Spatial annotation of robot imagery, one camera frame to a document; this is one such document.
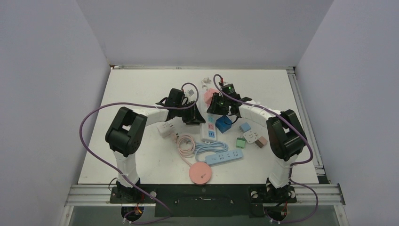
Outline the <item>pink cube adapter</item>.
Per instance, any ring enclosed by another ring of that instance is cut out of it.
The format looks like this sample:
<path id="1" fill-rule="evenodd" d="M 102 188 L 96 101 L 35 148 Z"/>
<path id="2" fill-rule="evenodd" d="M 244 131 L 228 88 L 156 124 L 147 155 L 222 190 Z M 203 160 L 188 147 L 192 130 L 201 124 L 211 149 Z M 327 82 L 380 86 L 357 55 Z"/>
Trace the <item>pink cube adapter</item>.
<path id="1" fill-rule="evenodd" d="M 214 93 L 219 93 L 219 91 L 218 90 L 216 90 L 216 89 L 213 89 L 213 88 L 209 88 L 206 92 L 205 92 L 205 94 L 203 95 L 203 98 L 204 98 L 204 102 L 207 104 L 207 105 L 210 105 L 211 104 L 211 101 L 212 101 L 212 97 L 213 97 L 213 94 Z"/>

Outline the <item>blue power strip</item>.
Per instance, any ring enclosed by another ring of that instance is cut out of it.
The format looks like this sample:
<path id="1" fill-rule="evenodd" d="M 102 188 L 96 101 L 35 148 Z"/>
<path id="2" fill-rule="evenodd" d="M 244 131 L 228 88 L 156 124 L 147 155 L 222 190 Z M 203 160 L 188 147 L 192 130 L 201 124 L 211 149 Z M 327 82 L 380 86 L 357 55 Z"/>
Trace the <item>blue power strip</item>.
<path id="1" fill-rule="evenodd" d="M 240 160 L 243 158 L 243 153 L 240 149 L 229 150 L 222 153 L 215 153 L 205 157 L 205 163 L 209 166 L 224 164 L 227 162 Z"/>

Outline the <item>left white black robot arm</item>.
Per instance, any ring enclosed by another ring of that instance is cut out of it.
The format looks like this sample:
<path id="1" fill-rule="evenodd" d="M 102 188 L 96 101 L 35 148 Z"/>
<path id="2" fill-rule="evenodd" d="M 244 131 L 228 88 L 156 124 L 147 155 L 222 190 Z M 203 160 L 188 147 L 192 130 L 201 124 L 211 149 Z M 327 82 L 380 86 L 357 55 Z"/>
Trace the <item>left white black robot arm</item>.
<path id="1" fill-rule="evenodd" d="M 198 99 L 198 95 L 187 97 L 183 90 L 172 88 L 168 97 L 154 106 L 146 105 L 140 109 L 123 106 L 117 111 L 105 140 L 114 153 L 117 168 L 121 171 L 117 183 L 124 187 L 121 195 L 127 202 L 136 202 L 140 197 L 136 152 L 141 145 L 146 126 L 167 122 L 175 117 L 181 118 L 187 125 L 205 123 L 197 107 Z"/>

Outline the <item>dark blue cube adapter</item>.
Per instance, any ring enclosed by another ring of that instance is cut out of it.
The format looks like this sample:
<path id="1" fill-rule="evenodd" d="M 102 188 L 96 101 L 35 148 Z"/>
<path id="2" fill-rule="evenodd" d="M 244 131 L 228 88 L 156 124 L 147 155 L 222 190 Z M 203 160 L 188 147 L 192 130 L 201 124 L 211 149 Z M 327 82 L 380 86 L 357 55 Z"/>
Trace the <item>dark blue cube adapter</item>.
<path id="1" fill-rule="evenodd" d="M 228 116 L 224 115 L 216 120 L 215 126 L 223 134 L 232 127 L 232 121 Z"/>

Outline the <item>green plug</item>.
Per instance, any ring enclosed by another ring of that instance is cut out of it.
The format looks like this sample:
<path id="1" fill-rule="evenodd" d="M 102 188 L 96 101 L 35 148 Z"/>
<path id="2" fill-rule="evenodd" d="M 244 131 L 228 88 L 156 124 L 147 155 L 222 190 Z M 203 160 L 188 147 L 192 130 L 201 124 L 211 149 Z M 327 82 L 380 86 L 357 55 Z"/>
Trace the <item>green plug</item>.
<path id="1" fill-rule="evenodd" d="M 238 137 L 236 139 L 236 147 L 237 148 L 243 149 L 243 148 L 245 148 L 245 145 L 246 145 L 246 140 L 244 138 Z"/>

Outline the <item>pink round disc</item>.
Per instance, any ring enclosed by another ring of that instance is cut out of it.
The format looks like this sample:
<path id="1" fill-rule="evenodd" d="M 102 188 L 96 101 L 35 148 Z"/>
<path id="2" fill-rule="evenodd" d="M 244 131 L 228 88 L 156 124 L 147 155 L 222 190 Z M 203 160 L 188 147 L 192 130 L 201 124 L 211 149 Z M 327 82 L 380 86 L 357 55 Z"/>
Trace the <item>pink round disc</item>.
<path id="1" fill-rule="evenodd" d="M 206 184 L 212 177 L 211 167 L 205 162 L 196 162 L 189 168 L 189 178 L 196 185 Z"/>

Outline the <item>light blue plug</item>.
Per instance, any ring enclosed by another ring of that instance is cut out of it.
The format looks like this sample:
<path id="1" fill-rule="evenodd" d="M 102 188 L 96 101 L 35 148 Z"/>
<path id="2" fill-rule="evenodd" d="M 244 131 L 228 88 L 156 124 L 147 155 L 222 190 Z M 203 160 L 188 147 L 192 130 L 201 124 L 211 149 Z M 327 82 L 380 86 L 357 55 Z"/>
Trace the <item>light blue plug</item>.
<path id="1" fill-rule="evenodd" d="M 251 130 L 251 126 L 250 126 L 247 122 L 245 122 L 245 123 L 243 123 L 243 124 L 241 124 L 241 125 L 239 126 L 239 129 L 240 129 L 240 131 L 241 131 L 242 133 L 245 133 L 245 132 Z"/>

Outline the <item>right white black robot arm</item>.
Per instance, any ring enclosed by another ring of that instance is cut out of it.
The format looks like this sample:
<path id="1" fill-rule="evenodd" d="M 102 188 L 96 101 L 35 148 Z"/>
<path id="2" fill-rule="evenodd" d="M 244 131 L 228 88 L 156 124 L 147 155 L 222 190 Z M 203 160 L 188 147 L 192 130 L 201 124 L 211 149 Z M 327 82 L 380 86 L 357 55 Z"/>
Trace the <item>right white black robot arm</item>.
<path id="1" fill-rule="evenodd" d="M 291 182 L 292 168 L 313 159 L 311 146 L 293 110 L 273 110 L 250 99 L 237 100 L 225 94 L 214 93 L 207 112 L 233 114 L 267 129 L 275 162 L 267 178 L 266 195 L 273 202 L 284 196 L 284 187 Z"/>

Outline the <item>white cube adapter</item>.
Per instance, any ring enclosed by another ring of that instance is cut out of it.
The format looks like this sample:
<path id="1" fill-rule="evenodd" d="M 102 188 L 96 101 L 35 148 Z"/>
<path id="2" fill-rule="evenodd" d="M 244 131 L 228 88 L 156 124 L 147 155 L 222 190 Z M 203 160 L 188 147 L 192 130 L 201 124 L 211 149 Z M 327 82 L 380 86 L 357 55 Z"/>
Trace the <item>white cube adapter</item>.
<path id="1" fill-rule="evenodd" d="M 161 124 L 158 124 L 156 128 L 158 130 L 159 135 L 162 138 L 166 138 L 175 133 L 174 125 L 167 121 L 162 122 Z"/>

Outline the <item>white power strip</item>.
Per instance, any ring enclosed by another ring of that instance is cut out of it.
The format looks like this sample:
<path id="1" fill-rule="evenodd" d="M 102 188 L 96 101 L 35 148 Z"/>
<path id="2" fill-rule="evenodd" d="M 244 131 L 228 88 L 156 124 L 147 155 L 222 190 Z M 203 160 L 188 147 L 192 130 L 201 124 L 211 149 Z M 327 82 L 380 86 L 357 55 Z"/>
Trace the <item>white power strip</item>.
<path id="1" fill-rule="evenodd" d="M 211 114 L 205 114 L 205 123 L 200 125 L 200 139 L 203 142 L 213 143 L 217 141 L 216 136 L 216 119 Z"/>

